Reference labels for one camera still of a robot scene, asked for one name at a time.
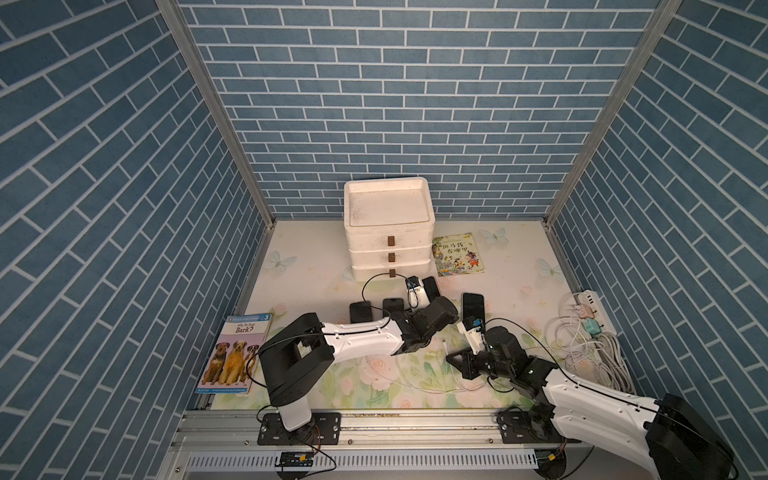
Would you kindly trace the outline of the phone with orange case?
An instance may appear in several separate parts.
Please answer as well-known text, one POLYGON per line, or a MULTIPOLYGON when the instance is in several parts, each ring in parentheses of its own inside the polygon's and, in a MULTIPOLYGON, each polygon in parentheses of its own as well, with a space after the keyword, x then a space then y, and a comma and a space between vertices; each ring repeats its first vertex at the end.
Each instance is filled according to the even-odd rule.
POLYGON ((373 308, 368 301, 354 302, 349 305, 351 324, 368 323, 373 321, 373 308))

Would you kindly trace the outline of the phone with pale green case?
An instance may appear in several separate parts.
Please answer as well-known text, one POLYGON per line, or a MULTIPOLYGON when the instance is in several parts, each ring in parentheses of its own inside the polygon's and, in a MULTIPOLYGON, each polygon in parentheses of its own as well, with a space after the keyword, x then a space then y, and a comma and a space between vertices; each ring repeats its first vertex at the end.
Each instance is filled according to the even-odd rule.
POLYGON ((481 294, 462 294, 462 325, 469 332, 482 330, 486 318, 485 299, 481 294))

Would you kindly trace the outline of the phone with red case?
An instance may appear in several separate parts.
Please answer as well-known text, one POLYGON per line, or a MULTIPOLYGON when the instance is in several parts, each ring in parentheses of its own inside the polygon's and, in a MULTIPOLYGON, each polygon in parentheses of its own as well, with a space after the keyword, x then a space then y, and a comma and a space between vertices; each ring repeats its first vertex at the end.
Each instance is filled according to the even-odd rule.
POLYGON ((441 296, 437 282, 433 276, 422 278, 421 283, 429 302, 433 302, 436 298, 441 296))

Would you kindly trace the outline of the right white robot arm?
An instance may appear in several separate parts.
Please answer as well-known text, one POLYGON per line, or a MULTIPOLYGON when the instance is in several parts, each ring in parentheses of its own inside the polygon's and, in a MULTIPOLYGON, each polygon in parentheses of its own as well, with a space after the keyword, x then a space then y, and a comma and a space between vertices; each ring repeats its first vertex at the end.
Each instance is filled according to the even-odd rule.
POLYGON ((492 327, 478 349, 448 355, 470 380, 503 378, 533 401, 533 413, 560 436, 609 451, 657 479, 735 479, 735 454, 683 398, 616 391, 562 369, 552 355, 529 355, 505 327, 492 327))

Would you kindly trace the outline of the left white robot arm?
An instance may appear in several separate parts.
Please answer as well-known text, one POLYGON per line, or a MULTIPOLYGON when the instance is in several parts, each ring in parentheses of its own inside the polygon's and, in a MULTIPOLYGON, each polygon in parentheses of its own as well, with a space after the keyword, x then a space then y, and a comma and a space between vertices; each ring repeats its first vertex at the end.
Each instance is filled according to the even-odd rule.
POLYGON ((316 313, 306 313, 258 350, 270 405, 287 431, 300 429, 312 422, 310 391, 333 364, 418 351, 458 320, 456 306, 444 296, 415 311, 387 312, 367 323, 324 323, 316 313))

